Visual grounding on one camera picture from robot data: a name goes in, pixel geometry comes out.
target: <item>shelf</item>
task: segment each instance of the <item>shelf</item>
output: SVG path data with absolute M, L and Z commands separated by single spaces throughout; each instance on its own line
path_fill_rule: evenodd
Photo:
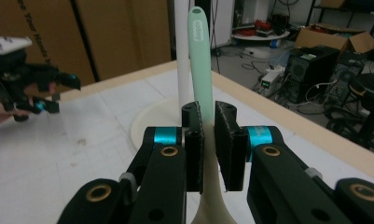
M 233 35 L 233 38 L 243 39 L 243 40 L 256 40 L 256 41 L 265 41 L 265 40 L 274 40 L 281 39 L 289 35 L 288 31 L 285 31 L 282 35 L 269 35 L 268 37 L 262 37 L 257 35 Z
M 337 11 L 347 11 L 347 12 L 352 12 L 352 15 L 350 16 L 350 19 L 347 23 L 347 26 L 346 27 L 349 27 L 351 22 L 352 22 L 352 19 L 353 19 L 353 15 L 354 13 L 372 13 L 374 12 L 374 10 L 363 10 L 363 9 L 352 9 L 352 8 L 349 8 L 349 7 L 340 7 L 340 8 L 333 8 L 333 7 L 321 7 L 321 6 L 317 6 L 315 5 L 315 1 L 316 0 L 312 0 L 312 4 L 311 4 L 311 8 L 310 8 L 310 11 L 309 11 L 309 16 L 308 16 L 308 19 L 306 20 L 306 26 L 309 26 L 310 25 L 310 20 L 311 20 L 311 17 L 312 17 L 312 11 L 316 8 L 318 9 L 321 9 L 321 12 L 320 12 L 320 18 L 318 20 L 318 22 L 321 22 L 323 17 L 324 17 L 324 12 L 326 10 L 337 10 Z M 374 23 L 372 25 L 372 28 L 370 29 L 370 34 L 373 35 L 374 34 Z

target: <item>blue object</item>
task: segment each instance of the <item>blue object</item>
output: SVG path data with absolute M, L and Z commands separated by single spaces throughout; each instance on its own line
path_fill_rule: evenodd
M 280 41 L 281 41 L 280 39 L 271 40 L 271 42 L 269 44 L 269 48 L 271 48 L 271 49 L 277 49 L 277 48 L 279 48 Z
M 267 126 L 247 126 L 248 133 L 250 135 L 251 148 L 256 147 L 260 144 L 273 143 L 271 138 L 271 132 Z M 253 160 L 253 152 L 251 152 L 250 159 Z

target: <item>black equipment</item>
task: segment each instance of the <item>black equipment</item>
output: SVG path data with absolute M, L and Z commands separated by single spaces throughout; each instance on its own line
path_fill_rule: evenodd
M 374 73 L 352 77 L 349 88 L 350 93 L 360 100 L 361 106 L 369 111 L 369 115 L 363 118 L 350 111 L 332 106 L 325 112 L 329 118 L 326 127 L 361 147 L 372 150 L 374 149 Z
M 347 0 L 343 7 L 353 10 L 374 11 L 374 0 Z
M 28 64 L 26 52 L 19 49 L 0 55 L 0 103 L 6 111 L 15 108 L 31 111 L 35 114 L 43 110 L 58 113 L 59 104 L 41 97 L 33 97 L 32 105 L 24 89 L 36 83 L 39 91 L 48 91 L 50 82 L 62 84 L 73 89 L 81 89 L 81 82 L 76 75 L 66 74 L 48 64 Z M 14 116 L 16 121 L 25 121 L 28 116 Z
M 252 163 L 247 202 L 256 223 L 374 223 L 373 184 L 347 178 L 331 189 L 276 127 L 240 127 L 236 116 L 235 106 L 215 103 L 216 155 L 227 190 L 242 190 L 245 163 Z M 184 129 L 148 127 L 119 182 L 86 184 L 59 223 L 185 223 L 186 192 L 203 184 L 198 103 L 185 105 L 182 119 Z
M 329 105 L 343 106 L 349 96 L 349 81 L 352 77 L 361 74 L 364 69 L 367 55 L 353 52 L 350 50 L 344 51 L 334 68 L 333 74 L 329 82 L 334 80 L 336 84 L 326 88 L 326 95 L 328 96 Z
M 325 88 L 312 87 L 329 81 L 338 56 L 338 49 L 322 45 L 291 50 L 285 68 L 285 75 L 289 78 L 284 83 L 284 87 L 289 89 L 286 95 L 288 101 L 298 104 L 323 92 Z

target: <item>cardboard box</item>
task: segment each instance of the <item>cardboard box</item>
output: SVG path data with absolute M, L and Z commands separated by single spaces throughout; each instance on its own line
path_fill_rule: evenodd
M 300 30 L 295 42 L 296 48 L 313 48 L 318 45 L 367 53 L 374 49 L 374 39 L 367 31 L 337 28 L 326 24 L 316 24 Z
M 340 8 L 346 0 L 321 0 L 321 7 L 331 7 L 331 8 Z
M 70 1 L 0 1 L 0 36 L 28 36 L 27 63 L 50 63 L 95 82 Z M 69 90 L 58 88 L 58 91 Z
M 73 0 L 100 80 L 171 60 L 167 0 Z

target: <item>black cable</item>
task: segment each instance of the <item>black cable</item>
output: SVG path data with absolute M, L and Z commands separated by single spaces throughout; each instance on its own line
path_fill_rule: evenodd
M 297 112 L 299 112 L 300 114 L 303 114 L 303 115 L 321 115 L 325 112 L 325 110 L 323 111 L 319 111 L 319 112 L 304 112 L 302 110 L 300 110 L 300 108 L 302 107 L 303 105 L 298 105 L 297 106 Z
M 297 2 L 299 2 L 299 0 L 295 0 L 294 2 L 292 3 L 289 3 L 289 0 L 286 0 L 286 2 L 284 0 L 279 0 L 279 2 L 285 6 L 293 6 L 294 4 L 296 4 Z
M 214 40 L 215 51 L 217 51 L 216 38 L 215 38 L 215 21 L 216 21 L 216 13 L 218 12 L 218 1 L 216 1 L 215 13 L 214 13 L 214 9 L 213 9 L 213 0 L 211 1 L 211 11 L 212 11 L 211 15 L 212 15 L 212 19 L 213 19 L 213 33 L 212 33 L 211 41 L 210 41 L 210 48 L 213 45 L 213 40 Z M 221 70 L 219 68 L 219 60 L 218 60 L 218 54 L 217 53 L 215 53 L 215 59 L 216 59 L 216 67 L 218 69 L 218 74 L 221 74 Z
M 288 21 L 291 21 L 291 10 L 289 10 L 289 4 L 286 5 L 286 8 L 288 9 Z
M 254 63 L 267 63 L 268 66 L 270 67 L 270 63 L 269 62 L 260 62 L 260 61 L 251 61 L 250 62 L 251 64 L 249 63 L 242 63 L 242 68 L 244 69 L 248 69 L 248 70 L 256 70 L 260 75 L 265 75 L 265 73 L 259 71 L 259 69 L 256 68 L 256 66 L 254 65 Z
M 274 0 L 273 7 L 271 8 L 270 17 L 273 15 L 274 9 L 276 8 L 276 3 L 277 3 L 277 0 Z
M 279 98 L 277 98 L 277 99 L 275 98 L 273 100 L 273 102 L 275 102 L 278 105 L 281 105 L 282 107 L 285 107 L 285 108 L 289 109 L 289 105 L 287 104 L 288 100 L 286 99 L 286 97 L 284 97 L 280 94 L 278 94 L 278 96 L 279 96 Z
M 251 87 L 252 91 L 259 90 L 259 88 L 257 88 L 257 86 L 259 85 L 259 83 L 261 82 L 261 80 L 262 80 L 263 77 L 264 77 L 264 75 L 258 77 L 258 82 L 253 87 Z

